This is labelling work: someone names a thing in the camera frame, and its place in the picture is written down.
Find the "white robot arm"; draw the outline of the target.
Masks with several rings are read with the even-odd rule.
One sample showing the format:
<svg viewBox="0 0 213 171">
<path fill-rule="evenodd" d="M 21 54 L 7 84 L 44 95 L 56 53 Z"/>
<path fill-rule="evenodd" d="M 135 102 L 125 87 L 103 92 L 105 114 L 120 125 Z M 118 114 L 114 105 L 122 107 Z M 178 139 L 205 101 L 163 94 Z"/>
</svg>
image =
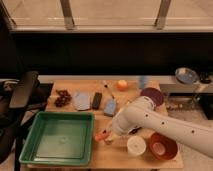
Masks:
<svg viewBox="0 0 213 171">
<path fill-rule="evenodd" d="M 154 102 L 140 96 L 125 105 L 106 127 L 117 136 L 126 135 L 134 127 L 154 130 L 198 152 L 213 158 L 213 129 L 157 113 Z"/>
</svg>

